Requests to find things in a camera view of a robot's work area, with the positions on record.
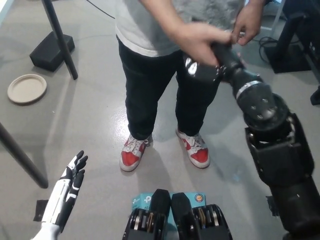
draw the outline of gray t-shirt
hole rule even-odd
[[[186,23],[197,18],[232,31],[245,0],[172,0],[172,3]],[[117,0],[115,25],[121,42],[138,54],[159,57],[179,49],[139,0]]]

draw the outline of silver ring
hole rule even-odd
[[[235,99],[238,100],[239,96],[248,88],[250,88],[251,86],[253,85],[256,85],[256,84],[261,84],[262,82],[261,81],[257,81],[257,80],[254,80],[254,81],[251,81],[251,82],[247,82],[245,85],[243,85],[239,91],[236,93],[236,96],[235,96]]]

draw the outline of shoelace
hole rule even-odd
[[[195,136],[188,136],[185,138],[185,140],[191,146],[191,148],[194,149],[195,152],[199,151],[200,149],[203,149],[202,138],[199,134]]]
[[[133,153],[134,155],[140,150],[142,144],[148,145],[148,140],[137,140],[133,136],[130,135],[127,147],[128,153]]]

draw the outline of person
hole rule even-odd
[[[208,148],[199,131],[219,83],[192,81],[183,53],[199,64],[218,66],[210,43],[244,46],[251,41],[260,31],[265,0],[249,0],[246,5],[244,1],[117,0],[115,31],[126,77],[130,132],[121,152],[123,171],[139,165],[154,130],[158,101],[175,73],[176,134],[196,167],[209,166]]]

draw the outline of black robotic arm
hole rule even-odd
[[[187,71],[199,81],[230,83],[243,111],[246,142],[259,177],[269,186],[289,232],[285,239],[320,239],[314,160],[298,117],[259,75],[247,71],[230,46],[214,43],[212,51],[220,68],[201,66],[185,56]]]

